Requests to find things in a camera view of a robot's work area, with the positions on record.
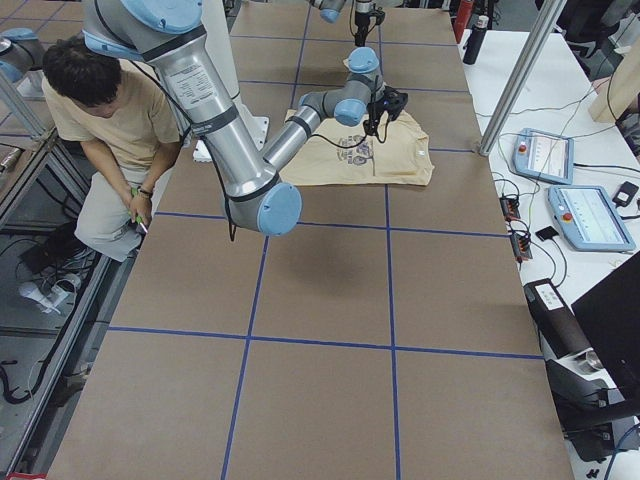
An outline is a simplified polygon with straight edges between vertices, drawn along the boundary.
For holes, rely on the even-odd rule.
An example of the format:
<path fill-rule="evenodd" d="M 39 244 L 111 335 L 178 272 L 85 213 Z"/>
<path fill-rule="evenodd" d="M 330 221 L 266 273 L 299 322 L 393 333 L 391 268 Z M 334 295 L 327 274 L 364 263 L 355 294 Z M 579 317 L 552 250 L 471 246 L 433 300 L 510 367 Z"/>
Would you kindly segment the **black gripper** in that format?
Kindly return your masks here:
<path fill-rule="evenodd" d="M 385 20 L 385 12 L 374 1 L 356 0 L 352 2 L 353 23 L 355 31 L 352 33 L 356 46 L 364 46 L 371 31 L 380 26 Z"/>
<path fill-rule="evenodd" d="M 408 94 L 399 90 L 385 86 L 383 95 L 378 101 L 378 112 L 380 115 L 387 114 L 389 121 L 395 121 L 408 103 Z"/>

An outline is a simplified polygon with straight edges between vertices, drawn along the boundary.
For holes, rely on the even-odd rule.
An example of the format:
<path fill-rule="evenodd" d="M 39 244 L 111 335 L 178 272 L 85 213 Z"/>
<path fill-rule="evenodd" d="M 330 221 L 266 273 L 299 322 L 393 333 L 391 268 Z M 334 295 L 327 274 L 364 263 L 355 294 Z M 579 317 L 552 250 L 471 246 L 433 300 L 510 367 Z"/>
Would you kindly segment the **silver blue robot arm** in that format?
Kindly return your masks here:
<path fill-rule="evenodd" d="M 358 47 L 348 57 L 340 89 L 303 96 L 297 111 L 258 148 L 207 53 L 200 1 L 86 1 L 86 46 L 102 55 L 144 62 L 163 81 L 217 170 L 229 228 L 284 235 L 297 224 L 302 197 L 281 170 L 327 118 L 373 136 L 383 116 L 394 121 L 408 96 L 385 84 L 376 53 Z"/>
<path fill-rule="evenodd" d="M 319 10 L 321 18 L 328 23 L 335 23 L 345 0 L 309 0 L 308 3 Z M 354 0 L 350 1 L 349 29 L 357 47 L 366 45 L 369 34 L 375 27 L 379 27 L 385 20 L 386 13 L 375 1 Z"/>

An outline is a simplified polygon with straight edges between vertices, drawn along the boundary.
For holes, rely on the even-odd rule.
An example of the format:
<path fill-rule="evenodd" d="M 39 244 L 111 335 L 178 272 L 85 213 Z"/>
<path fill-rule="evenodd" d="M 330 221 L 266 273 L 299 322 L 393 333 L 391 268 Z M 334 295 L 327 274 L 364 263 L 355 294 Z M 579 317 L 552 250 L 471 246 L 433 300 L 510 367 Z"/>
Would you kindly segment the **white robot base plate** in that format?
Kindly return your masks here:
<path fill-rule="evenodd" d="M 211 162 L 222 155 L 225 162 L 232 160 L 261 161 L 261 149 L 265 144 L 269 129 L 269 118 L 265 116 L 240 115 L 237 121 L 246 123 L 246 134 L 241 134 L 234 123 L 229 131 L 207 133 L 204 122 L 191 125 L 192 133 L 198 138 L 193 159 L 196 162 Z"/>

